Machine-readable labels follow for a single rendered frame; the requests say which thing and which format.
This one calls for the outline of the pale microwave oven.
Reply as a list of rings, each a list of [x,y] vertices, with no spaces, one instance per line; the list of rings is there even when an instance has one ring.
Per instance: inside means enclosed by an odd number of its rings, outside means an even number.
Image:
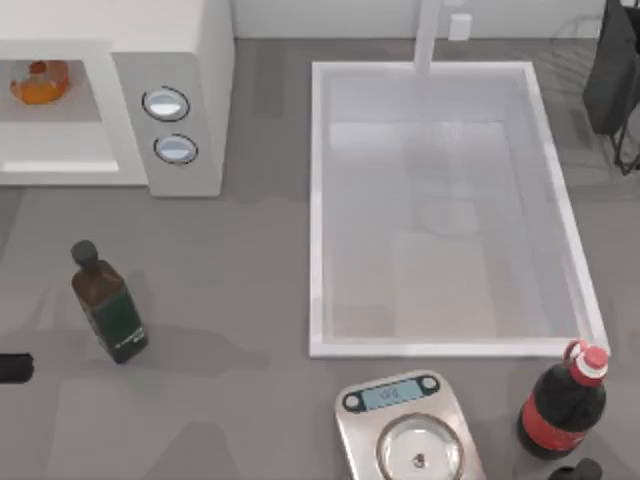
[[[10,91],[17,60],[69,63],[61,99],[26,105]],[[221,191],[234,74],[230,0],[0,0],[0,186],[136,186],[156,197]],[[142,95],[190,102],[160,122]],[[157,138],[189,137],[197,158],[167,164]]]

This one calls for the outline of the tall white tap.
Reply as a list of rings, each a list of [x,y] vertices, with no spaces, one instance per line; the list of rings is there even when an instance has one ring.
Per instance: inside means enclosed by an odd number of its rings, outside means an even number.
[[[442,0],[420,0],[414,67],[421,76],[427,76],[430,70],[441,5]]]

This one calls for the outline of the silver kitchen scale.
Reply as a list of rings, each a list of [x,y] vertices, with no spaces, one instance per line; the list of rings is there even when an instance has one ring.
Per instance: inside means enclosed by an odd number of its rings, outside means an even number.
[[[342,389],[335,419],[349,480],[488,480],[453,388],[432,370]]]

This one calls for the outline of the black object at bottom edge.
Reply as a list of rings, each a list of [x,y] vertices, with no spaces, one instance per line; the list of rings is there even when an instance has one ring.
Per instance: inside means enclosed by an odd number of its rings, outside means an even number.
[[[583,458],[575,465],[556,468],[547,480],[603,480],[603,469],[596,460]]]

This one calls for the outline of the white wall socket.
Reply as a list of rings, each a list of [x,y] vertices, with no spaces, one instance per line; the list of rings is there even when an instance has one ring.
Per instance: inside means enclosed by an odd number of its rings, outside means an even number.
[[[455,13],[450,17],[449,41],[467,41],[471,36],[473,17],[468,13]]]

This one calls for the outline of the dark red-capped bottle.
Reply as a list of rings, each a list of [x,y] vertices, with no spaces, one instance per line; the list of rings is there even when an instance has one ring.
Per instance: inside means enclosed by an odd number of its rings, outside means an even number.
[[[561,360],[539,376],[520,409],[517,432],[523,448],[543,460],[572,453],[603,416],[608,368],[606,349],[571,341]]]

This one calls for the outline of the white sink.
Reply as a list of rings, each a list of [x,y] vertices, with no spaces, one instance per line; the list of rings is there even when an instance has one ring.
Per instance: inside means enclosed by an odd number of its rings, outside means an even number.
[[[316,62],[311,356],[609,344],[534,66]]]

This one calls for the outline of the large microwave knob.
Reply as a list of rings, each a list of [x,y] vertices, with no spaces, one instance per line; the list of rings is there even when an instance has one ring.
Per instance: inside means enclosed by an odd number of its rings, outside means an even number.
[[[168,86],[145,92],[141,102],[144,111],[160,122],[177,122],[190,112],[188,98],[179,90]]]

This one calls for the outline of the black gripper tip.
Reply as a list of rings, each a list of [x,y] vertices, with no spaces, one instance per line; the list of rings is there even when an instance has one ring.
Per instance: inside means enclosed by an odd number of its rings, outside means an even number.
[[[34,374],[34,359],[30,353],[0,354],[0,384],[25,384]]]

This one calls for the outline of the dark green bottle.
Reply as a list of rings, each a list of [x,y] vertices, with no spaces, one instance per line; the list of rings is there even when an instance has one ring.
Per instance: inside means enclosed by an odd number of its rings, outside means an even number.
[[[71,286],[100,345],[116,364],[128,362],[148,336],[124,278],[90,240],[76,242],[70,253],[78,266]]]

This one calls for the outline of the small microwave knob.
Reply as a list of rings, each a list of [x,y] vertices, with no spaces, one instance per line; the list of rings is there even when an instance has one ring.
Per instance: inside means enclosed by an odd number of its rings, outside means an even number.
[[[186,165],[193,162],[199,153],[198,146],[189,137],[172,134],[157,138],[153,144],[156,156],[167,164]]]

